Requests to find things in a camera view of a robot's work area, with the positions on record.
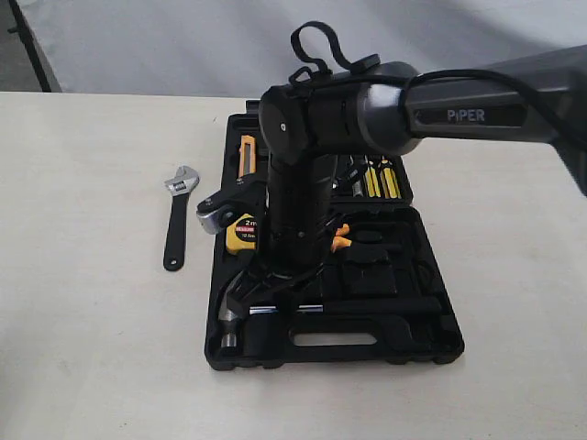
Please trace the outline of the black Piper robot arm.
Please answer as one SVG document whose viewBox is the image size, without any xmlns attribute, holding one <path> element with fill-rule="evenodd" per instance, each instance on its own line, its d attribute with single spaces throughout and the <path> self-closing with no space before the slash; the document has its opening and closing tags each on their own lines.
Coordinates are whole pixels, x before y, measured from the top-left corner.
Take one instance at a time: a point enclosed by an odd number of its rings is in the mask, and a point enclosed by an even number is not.
<svg viewBox="0 0 587 440">
<path fill-rule="evenodd" d="M 426 138 L 546 143 L 584 188 L 586 49 L 429 73 L 363 60 L 271 88 L 260 128 L 260 243 L 226 297 L 240 320 L 224 346 L 259 363 L 449 363 L 464 342 L 419 213 L 385 197 L 340 201 L 339 159 L 383 171 Z"/>
</svg>

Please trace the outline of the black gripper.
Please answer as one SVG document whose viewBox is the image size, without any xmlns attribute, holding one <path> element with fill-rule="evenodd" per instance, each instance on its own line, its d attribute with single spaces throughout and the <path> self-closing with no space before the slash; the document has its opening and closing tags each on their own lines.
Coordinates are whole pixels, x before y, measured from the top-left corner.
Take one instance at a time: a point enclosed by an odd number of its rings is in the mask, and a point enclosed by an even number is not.
<svg viewBox="0 0 587 440">
<path fill-rule="evenodd" d="M 338 165 L 335 155 L 302 159 L 294 165 L 271 154 L 268 162 L 268 206 L 262 223 L 260 273 L 279 279 L 312 273 L 324 263 L 333 238 L 330 202 Z M 253 306 L 243 326 L 243 354 L 271 357 L 275 305 Z"/>
</svg>

